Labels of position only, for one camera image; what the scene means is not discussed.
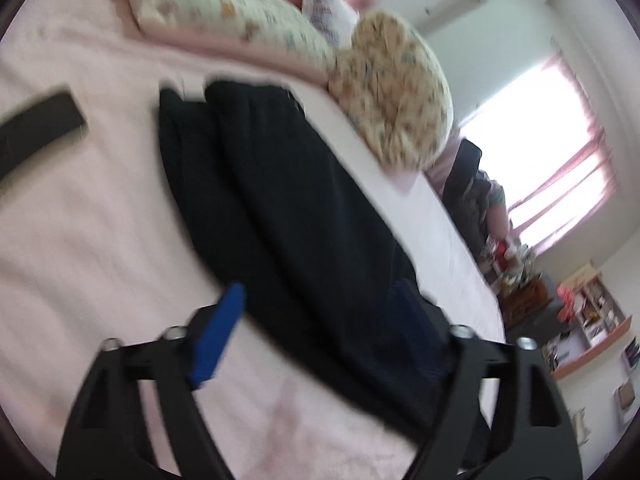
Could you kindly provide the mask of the black pants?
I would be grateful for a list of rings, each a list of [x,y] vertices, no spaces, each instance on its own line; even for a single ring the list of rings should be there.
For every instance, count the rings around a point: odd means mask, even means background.
[[[286,89],[160,90],[160,154],[198,256],[322,382],[416,443],[452,369],[448,325],[385,221]]]

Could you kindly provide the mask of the wooden chair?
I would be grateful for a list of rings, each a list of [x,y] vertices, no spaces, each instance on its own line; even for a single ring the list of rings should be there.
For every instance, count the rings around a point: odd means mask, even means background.
[[[508,294],[498,297],[504,327],[508,330],[522,324],[548,306],[552,295],[542,276],[532,278]]]

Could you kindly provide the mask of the cluttered desk items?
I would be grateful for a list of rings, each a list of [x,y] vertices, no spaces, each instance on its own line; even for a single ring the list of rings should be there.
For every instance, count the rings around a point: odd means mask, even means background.
[[[488,237],[480,254],[480,273],[497,296],[509,296],[540,277],[536,255],[526,244]]]

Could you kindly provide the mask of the pile of dark clothes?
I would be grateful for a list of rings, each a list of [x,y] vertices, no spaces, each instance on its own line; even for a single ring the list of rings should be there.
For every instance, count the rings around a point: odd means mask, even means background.
[[[442,203],[475,260],[489,254],[488,240],[506,240],[511,229],[506,194],[480,170],[482,155],[474,143],[462,139],[442,191]]]

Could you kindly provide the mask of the pink window curtain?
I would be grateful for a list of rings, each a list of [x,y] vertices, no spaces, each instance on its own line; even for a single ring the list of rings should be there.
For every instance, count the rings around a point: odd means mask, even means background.
[[[542,254],[617,188],[605,130],[563,55],[516,77],[462,122],[506,194],[510,234]]]

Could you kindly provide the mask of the rolled bear print duvet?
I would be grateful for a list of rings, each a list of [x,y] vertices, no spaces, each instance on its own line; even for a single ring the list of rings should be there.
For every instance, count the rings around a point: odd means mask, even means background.
[[[399,16],[360,18],[328,90],[382,167],[424,171],[442,154],[454,122],[449,84],[435,53]]]

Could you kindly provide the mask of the bear print long pillow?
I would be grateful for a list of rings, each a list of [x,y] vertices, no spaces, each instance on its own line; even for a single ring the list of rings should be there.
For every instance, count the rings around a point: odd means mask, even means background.
[[[129,0],[146,36],[324,84],[335,49],[286,0]]]

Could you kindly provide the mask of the purple floral pillow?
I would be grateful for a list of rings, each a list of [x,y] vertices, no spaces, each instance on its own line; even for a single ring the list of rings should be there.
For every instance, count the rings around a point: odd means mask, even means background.
[[[359,13],[344,0],[303,0],[303,16],[335,49],[352,46],[352,32]]]

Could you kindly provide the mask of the pink wall bookshelf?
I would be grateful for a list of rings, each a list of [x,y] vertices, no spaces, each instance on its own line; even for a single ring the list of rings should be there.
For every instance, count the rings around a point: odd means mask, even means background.
[[[561,288],[573,295],[575,317],[568,333],[548,343],[552,377],[567,409],[582,414],[586,426],[623,428],[636,409],[632,401],[621,406],[617,393],[632,374],[623,348],[631,343],[634,316],[590,262],[564,278]]]

